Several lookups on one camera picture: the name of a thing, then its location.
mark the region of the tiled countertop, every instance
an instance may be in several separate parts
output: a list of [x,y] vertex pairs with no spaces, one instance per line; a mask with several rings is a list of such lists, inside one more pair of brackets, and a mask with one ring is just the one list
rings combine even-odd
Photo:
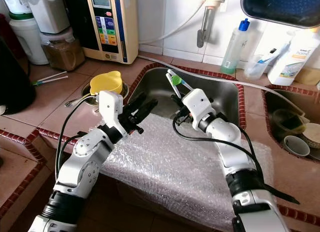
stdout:
[[[154,54],[141,53],[141,55],[153,57],[173,65],[219,72],[219,66],[215,65],[173,59]],[[28,134],[33,128],[39,127],[59,133],[63,121],[71,111],[70,108],[64,107],[64,103],[81,96],[82,87],[90,81],[91,77],[118,70],[122,74],[122,79],[128,85],[131,85],[140,71],[151,63],[150,61],[138,58],[132,65],[128,66],[87,59],[86,62],[74,72],[68,73],[68,79],[36,87],[37,97],[35,102],[20,113],[0,117],[0,129],[11,133]],[[30,79],[32,81],[37,80],[56,74],[57,72],[57,70],[51,69],[49,66],[32,66]],[[238,70],[234,76],[239,81],[249,82],[244,78],[242,70]],[[270,83],[267,77],[263,76],[256,84],[266,86]],[[298,83],[294,83],[292,86],[313,91],[316,90],[315,86]],[[268,134],[261,91],[245,86],[244,93],[246,131],[252,141],[263,143],[271,148],[275,188],[294,196],[301,202],[301,205],[295,205],[278,199],[278,204],[320,216],[320,164],[297,158],[282,150]],[[80,130],[88,131],[90,127],[94,127],[100,121],[101,116],[99,113],[95,113],[91,106],[82,104],[69,120],[64,134],[73,136]]]

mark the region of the stainless steel sink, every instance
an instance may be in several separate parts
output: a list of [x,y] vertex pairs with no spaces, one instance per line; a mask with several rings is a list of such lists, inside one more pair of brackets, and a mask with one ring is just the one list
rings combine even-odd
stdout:
[[[319,103],[314,104],[314,99],[315,99],[314,96],[303,95],[300,93],[294,93],[294,92],[284,91],[280,89],[275,89],[275,91],[282,94],[283,96],[288,98],[290,101],[292,101],[294,104],[296,104],[299,108],[301,108],[305,112],[305,117],[309,119],[311,123],[320,123],[320,116],[319,116],[320,104]],[[273,133],[275,132],[275,129],[276,129],[273,127],[274,123],[272,119],[272,114],[275,110],[283,108],[283,109],[292,110],[299,114],[299,112],[294,107],[292,107],[289,103],[287,103],[282,98],[270,92],[265,93],[265,101],[267,105],[269,123]]]
[[[140,92],[145,92],[147,100],[151,98],[158,99],[158,105],[153,109],[152,113],[172,118],[179,106],[171,99],[171,95],[175,94],[175,92],[166,78],[167,70],[166,68],[154,68],[146,72],[130,100]],[[211,81],[206,76],[198,78],[187,73],[174,72],[191,87],[203,89],[205,94],[213,99],[212,107],[217,112],[222,112],[230,122],[239,124],[238,89],[234,84]],[[178,89],[181,93],[188,93],[188,89],[183,85],[179,85]]]

